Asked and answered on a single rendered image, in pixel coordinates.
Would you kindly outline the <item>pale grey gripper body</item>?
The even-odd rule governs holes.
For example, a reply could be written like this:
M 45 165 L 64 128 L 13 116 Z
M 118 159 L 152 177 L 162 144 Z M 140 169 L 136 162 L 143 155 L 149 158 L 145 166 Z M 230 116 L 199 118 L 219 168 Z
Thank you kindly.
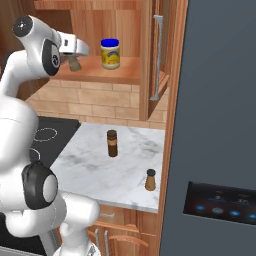
M 76 40 L 76 54 L 78 56 L 88 56 L 89 55 L 89 46 L 82 40 Z

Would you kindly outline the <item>dark wooden cabinet door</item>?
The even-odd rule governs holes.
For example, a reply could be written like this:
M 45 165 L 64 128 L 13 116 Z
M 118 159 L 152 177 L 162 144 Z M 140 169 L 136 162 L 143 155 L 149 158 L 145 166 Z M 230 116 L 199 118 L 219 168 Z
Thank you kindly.
M 12 33 L 14 22 L 24 15 L 32 15 L 45 21 L 43 12 L 35 10 L 34 1 L 0 0 L 0 70 L 3 66 L 3 59 L 8 52 L 24 49 Z M 47 82 L 49 82 L 49 78 L 25 82 L 19 87 L 17 97 L 26 100 Z

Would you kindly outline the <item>mayonnaise jar with blue lid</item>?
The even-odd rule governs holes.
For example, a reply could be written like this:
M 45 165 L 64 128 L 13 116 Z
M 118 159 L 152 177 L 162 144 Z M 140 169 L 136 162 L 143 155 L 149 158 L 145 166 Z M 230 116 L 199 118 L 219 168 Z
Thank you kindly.
M 108 70 L 117 69 L 120 66 L 119 40 L 105 38 L 101 40 L 102 66 Z

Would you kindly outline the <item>black hob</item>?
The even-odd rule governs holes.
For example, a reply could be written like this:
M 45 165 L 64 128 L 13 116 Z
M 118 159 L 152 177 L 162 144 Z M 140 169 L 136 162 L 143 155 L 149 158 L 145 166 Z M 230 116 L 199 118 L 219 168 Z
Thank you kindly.
M 39 126 L 30 148 L 30 160 L 50 167 L 71 140 L 80 122 L 75 119 L 39 117 Z

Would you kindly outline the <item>dark brown condiment bottle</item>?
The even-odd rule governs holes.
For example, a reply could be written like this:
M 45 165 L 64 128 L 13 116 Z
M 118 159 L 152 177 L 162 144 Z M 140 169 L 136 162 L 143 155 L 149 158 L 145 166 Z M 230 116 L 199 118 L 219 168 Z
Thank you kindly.
M 109 156 L 116 157 L 118 155 L 118 148 L 117 148 L 117 132 L 115 130 L 107 131 L 107 144 L 108 144 Z

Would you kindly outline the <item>small brown black-capped shaker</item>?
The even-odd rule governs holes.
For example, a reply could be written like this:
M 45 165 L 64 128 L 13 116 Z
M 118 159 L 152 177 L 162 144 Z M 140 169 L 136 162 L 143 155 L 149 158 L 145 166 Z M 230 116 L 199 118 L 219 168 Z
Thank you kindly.
M 148 191 L 154 191 L 156 188 L 155 174 L 156 174 L 156 171 L 154 169 L 147 170 L 145 189 Z

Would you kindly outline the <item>dark grey fridge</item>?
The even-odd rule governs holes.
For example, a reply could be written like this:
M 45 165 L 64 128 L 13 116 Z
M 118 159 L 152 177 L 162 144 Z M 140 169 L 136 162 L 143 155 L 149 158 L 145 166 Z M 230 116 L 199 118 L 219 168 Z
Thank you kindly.
M 160 256 L 256 256 L 256 0 L 189 0 Z

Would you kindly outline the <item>wooden drawer front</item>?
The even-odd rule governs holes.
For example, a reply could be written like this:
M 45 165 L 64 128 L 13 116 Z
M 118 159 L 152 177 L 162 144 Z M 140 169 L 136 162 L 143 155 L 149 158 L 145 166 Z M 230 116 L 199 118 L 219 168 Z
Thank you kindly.
M 130 228 L 145 234 L 156 234 L 157 215 L 155 213 L 108 205 L 100 205 L 100 213 L 115 213 L 114 218 L 99 217 L 98 221 L 101 223 Z

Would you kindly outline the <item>black oven door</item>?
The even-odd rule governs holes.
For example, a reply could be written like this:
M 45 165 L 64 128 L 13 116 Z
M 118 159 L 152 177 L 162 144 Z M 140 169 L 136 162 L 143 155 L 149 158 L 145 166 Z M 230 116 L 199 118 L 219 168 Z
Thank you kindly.
M 0 213 L 0 246 L 47 256 L 39 236 L 17 238 L 9 233 L 5 215 Z

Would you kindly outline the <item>wooden base cupboard door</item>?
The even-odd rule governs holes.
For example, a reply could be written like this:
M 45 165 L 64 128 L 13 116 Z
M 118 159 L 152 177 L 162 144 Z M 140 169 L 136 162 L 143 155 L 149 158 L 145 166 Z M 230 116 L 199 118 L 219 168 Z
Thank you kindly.
M 98 229 L 99 249 L 106 256 L 104 231 L 108 230 L 110 256 L 155 256 L 155 235 L 142 234 L 116 228 L 94 225 L 88 228 L 88 234 L 95 243 L 95 229 Z

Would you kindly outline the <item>open wooden wall cabinet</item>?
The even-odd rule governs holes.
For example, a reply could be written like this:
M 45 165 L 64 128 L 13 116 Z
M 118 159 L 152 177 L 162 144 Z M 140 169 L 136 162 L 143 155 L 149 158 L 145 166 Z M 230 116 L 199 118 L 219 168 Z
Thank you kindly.
M 89 46 L 80 71 L 64 63 L 56 75 L 71 81 L 138 84 L 140 82 L 141 0 L 35 0 L 37 14 L 51 27 L 75 34 Z M 121 66 L 102 67 L 100 43 L 119 40 Z

